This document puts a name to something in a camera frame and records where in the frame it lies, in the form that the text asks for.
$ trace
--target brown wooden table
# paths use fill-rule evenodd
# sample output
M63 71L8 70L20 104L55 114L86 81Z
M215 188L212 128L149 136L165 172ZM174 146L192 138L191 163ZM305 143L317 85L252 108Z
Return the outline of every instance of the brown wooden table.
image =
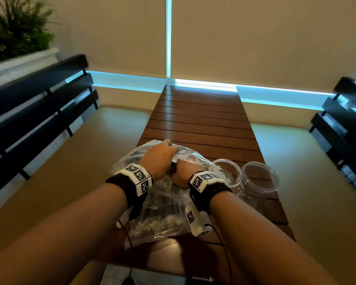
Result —
M211 161L226 158L240 167L250 161L264 162L236 92L166 86L138 146L166 138L196 150ZM257 211L294 239L276 192L256 194L253 201ZM212 277L230 283L227 260L215 232L199 238L182 235L141 244L127 251L122 243L125 238L122 230L114 229L96 258L122 266L186 277ZM250 284L247 273L238 268L232 258L231 266L234 284Z

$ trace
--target plastic bag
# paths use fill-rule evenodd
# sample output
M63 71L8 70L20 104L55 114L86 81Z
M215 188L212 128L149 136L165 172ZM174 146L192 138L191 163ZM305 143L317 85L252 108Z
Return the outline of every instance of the plastic bag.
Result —
M152 140L133 149L121 158L110 172L114 174L131 163L138 164L147 150L159 143L161 141ZM214 163L190 148L179 147L180 151L174 156L173 162L178 159L194 162L204 170L215 172L223 178ZM140 215L130 221L129 236L133 246L190 232L185 214L185 206L189 202L191 202L189 190L174 185L169 176L166 175L155 182L148 191Z

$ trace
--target planter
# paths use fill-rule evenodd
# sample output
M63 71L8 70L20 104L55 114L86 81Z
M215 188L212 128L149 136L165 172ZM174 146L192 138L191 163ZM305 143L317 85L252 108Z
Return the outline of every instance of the planter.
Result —
M0 86L57 63L58 61L55 54L58 52L59 49L54 47L49 50L35 52L1 62Z

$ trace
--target wire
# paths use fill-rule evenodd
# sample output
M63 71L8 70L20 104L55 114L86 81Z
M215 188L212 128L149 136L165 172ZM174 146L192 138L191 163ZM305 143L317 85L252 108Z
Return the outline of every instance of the wire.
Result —
M220 235L219 235L218 231L215 229L214 226L212 226L212 225L209 224L209 223L204 224L204 225L205 225L205 226L210 226L210 227L215 231L215 233L218 235L220 244L223 246L223 249L224 249L225 257L227 258L228 268L229 268L229 277L230 277L230 279L231 279L231 284L233 284L231 262L229 261L228 254L227 254L227 250L225 249L225 245L224 245L222 239L220 238Z
M131 248L133 248L133 246L132 246L132 241L131 241L131 238L129 237L128 231L126 230L126 228L124 227L124 225L123 225L123 223L120 221L120 219L119 219L119 223L120 223L121 228L124 230L125 234L127 235L129 244L131 245ZM131 269L129 270L129 275L128 275L128 277L131 276L131 273L132 273L132 267L131 267Z

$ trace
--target wristband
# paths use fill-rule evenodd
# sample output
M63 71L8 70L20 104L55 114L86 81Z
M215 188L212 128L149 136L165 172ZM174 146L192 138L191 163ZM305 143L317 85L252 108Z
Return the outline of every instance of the wristband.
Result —
M188 182L190 198L198 211L209 212L209 202L216 194L231 191L226 182L219 176L209 171L199 171L191 176Z
M105 182L117 185L124 191L127 197L128 208L153 185L153 179L149 172L144 167L135 163L116 172Z

